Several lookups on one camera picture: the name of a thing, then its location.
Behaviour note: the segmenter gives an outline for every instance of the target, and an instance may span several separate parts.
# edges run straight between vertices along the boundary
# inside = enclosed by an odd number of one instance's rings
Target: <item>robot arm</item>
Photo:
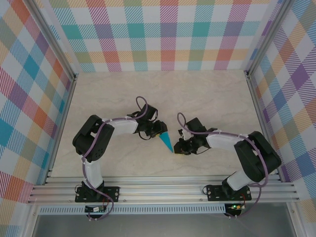
[[[229,176],[222,182],[218,197],[225,195],[226,199],[232,199],[241,190],[245,190],[245,186],[250,183],[260,182],[265,178],[263,165],[258,154],[253,150],[251,145],[242,137],[247,137],[259,149],[264,162],[267,166],[268,173],[271,173],[281,165],[281,160],[271,147],[269,142],[260,132],[252,132],[249,135],[233,137],[221,134],[217,128],[206,128],[200,123],[198,118],[186,123],[188,130],[192,132],[214,132],[214,134],[191,134],[186,130],[179,130],[182,138],[179,139],[174,146],[175,153],[190,155],[197,154],[199,147],[220,148],[231,152],[236,152],[242,166],[239,170]]]
[[[125,118],[135,118],[138,115],[142,115],[145,111],[145,108],[146,106],[144,106],[140,112],[134,112],[130,115],[127,115]],[[93,149],[86,157],[85,163],[85,173],[87,179],[94,188],[98,189],[103,186],[103,179],[100,169],[100,158],[104,154],[109,141],[113,136],[124,133],[133,134],[145,132],[150,139],[167,131],[166,124],[162,121],[156,120],[157,117],[154,120],[151,120],[155,114],[158,114],[157,109],[148,105],[146,114],[144,114],[139,119],[113,120],[102,127]],[[76,148],[77,154],[82,156],[88,151],[94,140],[95,134],[99,130],[102,123],[104,123],[106,120],[107,119],[101,119],[96,115],[92,115],[88,118],[88,120],[73,139],[73,146]],[[86,180],[84,180],[84,184],[82,185],[89,188]]]

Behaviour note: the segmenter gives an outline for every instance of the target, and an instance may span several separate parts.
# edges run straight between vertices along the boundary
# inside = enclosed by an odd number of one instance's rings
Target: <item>gray floor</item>
[[[294,237],[286,204],[259,204],[238,220],[224,215],[39,216],[33,237]]]

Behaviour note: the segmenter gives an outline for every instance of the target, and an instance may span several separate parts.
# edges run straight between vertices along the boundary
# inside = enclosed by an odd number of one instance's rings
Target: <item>metal rail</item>
[[[64,109],[64,112],[63,112],[63,116],[61,118],[59,129],[57,131],[55,144],[54,144],[51,156],[49,158],[49,165],[45,169],[45,173],[47,175],[42,177],[42,179],[40,180],[41,184],[44,184],[45,181],[46,181],[46,178],[48,176],[51,176],[51,173],[52,173],[51,169],[53,168],[55,160],[56,160],[59,144],[60,144],[61,137],[62,137],[62,134],[63,134],[63,131],[64,131],[64,127],[65,127],[65,124],[66,124],[66,119],[67,119],[67,115],[68,115],[68,112],[69,112],[70,104],[71,104],[71,101],[72,101],[72,98],[73,98],[73,95],[74,95],[76,84],[77,84],[76,80],[71,82],[68,99],[67,99],[66,106],[65,106],[65,109]]]
[[[116,205],[131,204],[193,204],[232,203],[233,201],[208,202],[202,193],[205,185],[220,185],[226,176],[179,176],[179,177],[105,177],[106,186],[119,186],[120,195]],[[75,186],[78,178],[48,177],[43,186],[34,186],[29,203],[34,205],[82,205],[75,203]],[[258,188],[251,188],[252,201],[259,194]],[[262,189],[260,202],[295,202],[299,200],[292,183],[282,183],[279,175],[270,175],[269,182]]]
[[[294,4],[295,0],[284,0],[282,3],[282,6],[280,7],[279,12],[276,15],[276,18],[274,19],[272,25],[270,26],[269,32],[266,35],[262,45],[260,46],[255,58],[253,59],[252,64],[249,67],[249,74],[253,75],[253,73],[256,71],[258,66],[260,65],[263,57],[265,56],[271,42],[274,40],[275,36],[277,35],[283,21],[285,20],[288,12],[292,8],[292,5]]]
[[[259,119],[259,123],[260,123],[261,129],[262,129],[262,132],[263,132],[265,138],[273,146],[272,140],[269,136],[267,124],[266,124],[266,121],[265,121],[264,116],[263,116],[263,112],[260,109],[259,99],[258,99],[258,96],[255,92],[255,88],[254,88],[252,80],[251,80],[251,75],[245,74],[245,77],[247,79],[247,84],[249,87],[249,91],[250,91],[250,94],[251,94],[251,97],[253,100],[253,104],[254,104],[258,119]],[[280,176],[280,179],[282,181],[285,181],[284,174],[282,173],[282,170],[279,168],[278,168],[278,174]],[[306,234],[306,231],[305,231],[304,225],[303,225],[303,215],[304,214],[302,211],[300,211],[300,208],[298,207],[298,203],[288,202],[287,207],[288,207],[288,211],[290,213],[291,221],[293,223],[293,227],[294,227],[296,235],[300,236],[300,237],[306,237],[307,234]]]
[[[69,78],[75,80],[76,73],[71,68],[68,59],[66,58],[62,48],[60,47],[57,39],[54,36],[54,33],[50,29],[49,25],[47,24],[44,16],[42,15],[39,7],[34,2],[34,0],[24,0],[25,6],[30,11],[32,17],[35,19],[36,23],[38,24],[40,31],[45,36],[47,42],[49,43],[50,47],[53,49],[58,61],[63,66],[65,73]]]

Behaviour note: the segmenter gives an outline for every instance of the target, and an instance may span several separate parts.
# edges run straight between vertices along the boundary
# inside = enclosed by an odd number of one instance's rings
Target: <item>colorful plaid pattern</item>
[[[254,76],[285,178],[303,200],[305,227],[316,230],[315,0],[296,0]]]
[[[70,79],[22,0],[0,3],[0,236],[20,230],[55,142]]]
[[[84,72],[240,69],[270,0],[50,0]]]
[[[278,14],[278,11],[280,10],[280,7],[281,7],[283,1],[284,0],[278,0],[277,1],[277,4],[276,4],[276,6],[275,6],[275,8],[274,8],[274,10],[273,10],[268,22],[267,22],[267,24],[265,26],[265,29],[263,30],[262,34],[260,35],[259,41],[256,44],[256,47],[255,47],[254,51],[252,52],[252,55],[251,55],[250,60],[249,60],[249,62],[247,64],[247,67],[246,67],[246,71],[249,70],[249,68],[250,68],[255,56],[257,55],[257,52],[258,52],[259,48],[261,47],[262,43],[264,42],[264,40],[265,40],[269,30],[270,30],[270,27],[271,27],[273,21],[275,20],[277,14]]]
[[[77,71],[77,69],[76,69],[76,67],[75,67],[75,65],[74,65],[74,63],[73,63],[73,60],[72,60],[72,58],[71,58],[70,55],[69,55],[69,52],[67,51],[67,49],[66,49],[66,47],[64,46],[64,44],[63,44],[63,42],[62,42],[62,40],[61,40],[59,34],[57,33],[57,30],[56,30],[55,26],[53,25],[51,19],[49,18],[48,13],[47,13],[46,9],[44,8],[44,6],[43,6],[41,0],[35,0],[35,2],[37,3],[37,5],[38,5],[38,7],[39,7],[39,9],[40,9],[40,11],[41,11],[43,17],[45,18],[47,24],[49,25],[50,29],[52,30],[52,32],[53,32],[53,34],[54,34],[54,36],[55,36],[55,38],[56,38],[58,44],[60,45],[62,51],[64,52],[64,54],[65,54],[65,56],[66,56],[66,58],[67,58],[67,60],[68,60],[68,62],[69,62],[69,64],[70,64],[72,70],[73,70],[75,73],[78,73],[78,71]]]

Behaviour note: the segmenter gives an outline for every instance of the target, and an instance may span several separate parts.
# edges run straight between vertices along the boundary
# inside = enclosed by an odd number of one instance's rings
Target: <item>marble-pattern floor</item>
[[[82,177],[80,157],[72,145],[75,134],[92,114],[116,118],[137,111],[138,95],[158,109],[172,145],[179,139],[178,112],[187,120],[198,117],[206,128],[260,131],[241,70],[81,73],[52,176]],[[176,155],[158,137],[144,141],[137,134],[113,137],[101,166],[103,176],[229,175],[239,168],[234,153],[211,149],[198,156]]]

